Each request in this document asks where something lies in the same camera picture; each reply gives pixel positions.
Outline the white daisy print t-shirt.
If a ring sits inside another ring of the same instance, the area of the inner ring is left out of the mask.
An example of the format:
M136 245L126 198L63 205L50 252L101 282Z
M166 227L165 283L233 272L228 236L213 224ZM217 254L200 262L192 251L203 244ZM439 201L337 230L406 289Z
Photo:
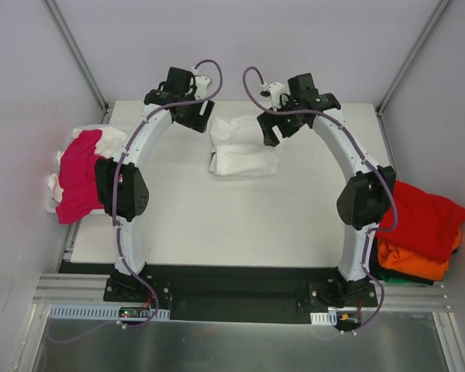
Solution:
M217 176L263 177L277 173L282 147L264 145L255 115L212 119L209 172Z

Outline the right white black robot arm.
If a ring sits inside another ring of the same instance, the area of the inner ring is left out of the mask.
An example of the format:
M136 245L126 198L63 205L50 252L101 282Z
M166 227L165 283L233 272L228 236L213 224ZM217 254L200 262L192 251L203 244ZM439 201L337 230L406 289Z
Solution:
M320 302L337 308L352 305L367 290L368 262L375 233L391 208L396 173L382 167L350 132L342 106L332 93L321 93L310 73L261 84L271 107L257 117L265 146L276 147L303 126L312 129L336 159L345 187L336 200L344 230L343 252L334 278L316 291Z

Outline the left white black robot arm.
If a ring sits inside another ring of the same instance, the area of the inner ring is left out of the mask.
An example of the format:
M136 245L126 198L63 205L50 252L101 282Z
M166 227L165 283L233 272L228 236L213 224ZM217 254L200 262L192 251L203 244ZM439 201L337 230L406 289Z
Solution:
M170 67L167 79L145 95L140 119L120 148L110 158L95 162L98 200L115 228L115 270L127 277L121 290L131 301L144 299L149 290L148 282L138 276L146 266L140 216L150 201L143 162L175 123L205 132L215 106L206 98L211 83L196 68Z

